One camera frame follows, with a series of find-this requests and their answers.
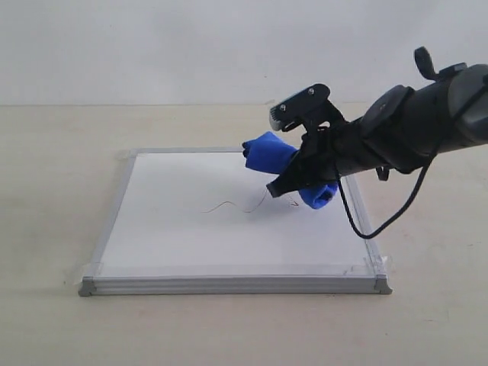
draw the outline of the black wire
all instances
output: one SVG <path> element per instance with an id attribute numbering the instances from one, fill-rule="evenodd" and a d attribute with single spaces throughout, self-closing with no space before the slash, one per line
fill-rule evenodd
<path id="1" fill-rule="evenodd" d="M 347 199 L 345 197 L 344 189 L 342 188 L 341 184 L 341 178 L 339 174 L 339 170 L 337 169 L 336 165 L 336 160 L 333 160 L 333 167 L 335 170 L 335 179 L 338 183 L 339 186 L 339 191 L 341 194 L 341 199 L 342 203 L 344 204 L 344 209 L 345 212 L 348 216 L 349 223 L 351 224 L 352 229 L 362 239 L 373 239 L 375 236 L 380 234 L 383 230 L 385 230 L 389 225 L 391 225 L 394 221 L 396 221 L 402 214 L 405 213 L 405 211 L 410 207 L 412 204 L 413 200 L 415 200 L 417 194 L 420 191 L 420 187 L 422 186 L 422 183 L 424 182 L 425 175 L 427 174 L 427 171 L 429 170 L 430 165 L 432 164 L 432 161 L 434 158 L 437 156 L 439 149 L 442 146 L 442 143 L 444 142 L 445 138 L 452 132 L 454 129 L 455 123 L 457 120 L 464 114 L 466 111 L 473 106 L 474 103 L 478 101 L 478 99 L 481 98 L 481 96 L 488 91 L 488 87 L 484 85 L 480 90 L 478 90 L 474 95 L 472 95 L 466 103 L 457 111 L 457 113 L 452 117 L 451 119 L 451 125 L 447 126 L 445 129 L 444 134 L 441 136 L 441 138 L 438 140 L 438 142 L 435 144 L 434 148 L 432 149 L 431 153 L 429 154 L 427 158 L 427 163 L 422 167 L 422 170 L 419 173 L 419 177 L 417 178 L 417 182 L 415 183 L 415 186 L 412 189 L 412 193 L 410 193 L 410 196 L 407 198 L 405 204 L 388 220 L 386 220 L 381 226 L 379 226 L 374 232 L 370 234 L 363 234 L 359 231 L 359 229 L 356 227 L 354 220 L 351 215 L 351 210 L 349 209 L 349 205 L 347 202 Z"/>

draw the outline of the beige table surface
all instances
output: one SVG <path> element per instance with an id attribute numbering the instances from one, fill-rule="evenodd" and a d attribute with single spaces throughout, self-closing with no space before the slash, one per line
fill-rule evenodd
<path id="1" fill-rule="evenodd" d="M 128 149 L 267 129 L 262 106 L 0 108 L 0 365 L 487 365 L 488 146 L 439 156 L 378 238 L 390 296 L 78 297 Z M 375 227 L 415 177 L 359 175 Z"/>

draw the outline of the white background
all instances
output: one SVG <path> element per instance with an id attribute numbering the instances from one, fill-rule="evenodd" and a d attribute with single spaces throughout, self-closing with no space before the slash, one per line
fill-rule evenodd
<path id="1" fill-rule="evenodd" d="M 484 0 L 3 0 L 0 104 L 265 103 L 323 82 L 373 101 L 488 62 Z"/>

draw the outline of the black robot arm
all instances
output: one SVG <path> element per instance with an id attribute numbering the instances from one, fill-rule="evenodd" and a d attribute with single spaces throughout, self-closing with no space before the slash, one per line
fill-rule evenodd
<path id="1" fill-rule="evenodd" d="M 439 153 L 488 143 L 488 65 L 459 63 L 436 73 L 424 47 L 415 51 L 414 59 L 421 75 L 433 82 L 419 90 L 397 85 L 356 120 L 345 120 L 330 102 L 329 88 L 321 84 L 273 107 L 273 130 L 303 125 L 306 133 L 287 168 L 267 185 L 271 196 L 337 181 L 345 200 L 341 177 L 376 169 L 386 181 L 391 169 L 410 174 L 422 168 L 403 212 Z M 398 216 L 373 234 L 355 231 L 371 238 Z"/>

